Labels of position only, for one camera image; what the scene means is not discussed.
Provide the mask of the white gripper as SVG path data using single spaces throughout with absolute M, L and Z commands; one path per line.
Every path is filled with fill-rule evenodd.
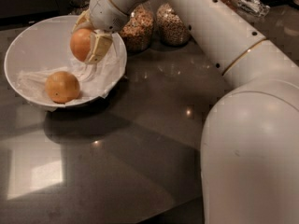
M 102 30 L 91 32 L 91 47 L 84 62 L 98 64 L 102 61 L 113 43 L 111 33 L 119 32 L 128 21 L 129 16 L 121 12 L 111 0 L 91 0 L 89 10 L 78 16 L 72 29 L 72 32 L 93 27 Z

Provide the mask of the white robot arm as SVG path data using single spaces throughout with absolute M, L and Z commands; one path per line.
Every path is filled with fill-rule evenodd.
M 148 0 L 91 0 L 77 28 L 118 32 Z M 220 0 L 166 0 L 231 90 L 202 132 L 205 224 L 299 224 L 299 67 Z

